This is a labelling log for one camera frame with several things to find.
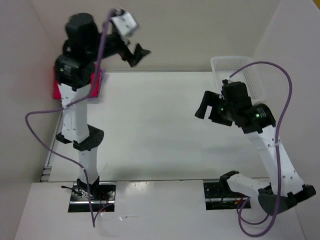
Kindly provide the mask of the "pink t shirt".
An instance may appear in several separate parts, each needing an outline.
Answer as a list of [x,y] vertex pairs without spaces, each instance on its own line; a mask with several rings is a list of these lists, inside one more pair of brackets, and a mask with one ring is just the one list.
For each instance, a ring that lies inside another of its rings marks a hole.
[[[96,81],[96,84],[99,82],[100,70],[99,70],[99,73],[98,73],[98,79]],[[57,82],[55,67],[53,67],[53,92],[52,92],[52,98],[54,100],[61,100],[61,93],[60,93],[60,90],[58,88],[58,82]]]

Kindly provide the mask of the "lavender t shirt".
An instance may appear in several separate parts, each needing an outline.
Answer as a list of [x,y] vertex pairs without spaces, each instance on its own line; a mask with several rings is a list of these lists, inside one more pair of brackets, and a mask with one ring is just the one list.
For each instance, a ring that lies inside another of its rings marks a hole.
[[101,69],[99,73],[99,81],[96,84],[91,97],[88,98],[89,101],[97,101],[100,99],[100,97],[102,96],[102,89],[105,81],[106,81],[106,71],[104,69]]

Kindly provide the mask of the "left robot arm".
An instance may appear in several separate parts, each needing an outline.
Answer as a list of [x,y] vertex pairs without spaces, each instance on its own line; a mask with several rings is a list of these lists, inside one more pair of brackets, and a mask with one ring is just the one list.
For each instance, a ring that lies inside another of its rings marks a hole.
[[103,130],[88,124],[88,98],[98,83],[103,59],[119,55],[134,68],[150,54],[139,43],[134,52],[128,48],[129,37],[138,27],[135,18],[122,8],[111,10],[102,31],[89,13],[74,14],[65,25],[67,40],[54,65],[63,107],[63,126],[56,139],[63,144],[72,143],[77,150],[77,188],[88,200],[96,199],[100,193],[97,151],[104,138]]

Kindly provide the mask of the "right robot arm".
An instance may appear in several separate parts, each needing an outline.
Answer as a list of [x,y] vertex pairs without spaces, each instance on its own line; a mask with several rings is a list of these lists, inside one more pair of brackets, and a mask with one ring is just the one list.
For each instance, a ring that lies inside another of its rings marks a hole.
[[257,199],[263,211],[272,216],[285,212],[316,194],[314,186],[306,184],[294,168],[280,137],[276,135],[276,120],[264,103],[253,104],[246,84],[223,81],[221,93],[205,91],[195,117],[208,117],[213,123],[230,127],[235,124],[252,142],[266,169],[269,182],[246,177],[239,171],[229,171],[219,178],[219,191],[229,197],[241,193]]

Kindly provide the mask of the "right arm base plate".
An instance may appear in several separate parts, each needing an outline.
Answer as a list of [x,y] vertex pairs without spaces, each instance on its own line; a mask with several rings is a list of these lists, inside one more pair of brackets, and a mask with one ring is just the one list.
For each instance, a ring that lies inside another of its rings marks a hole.
[[233,210],[248,197],[239,192],[223,190],[217,179],[203,182],[206,210]]

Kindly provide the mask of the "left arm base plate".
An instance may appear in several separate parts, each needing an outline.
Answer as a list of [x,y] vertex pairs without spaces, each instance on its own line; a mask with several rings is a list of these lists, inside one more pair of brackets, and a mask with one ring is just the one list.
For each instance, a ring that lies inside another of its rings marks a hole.
[[[70,194],[68,212],[69,213],[87,213],[90,212],[88,194],[77,187],[74,182]],[[97,196],[91,196],[91,204],[94,212],[98,212],[107,205],[103,212],[113,212],[115,209],[116,183],[100,182],[100,192]]]

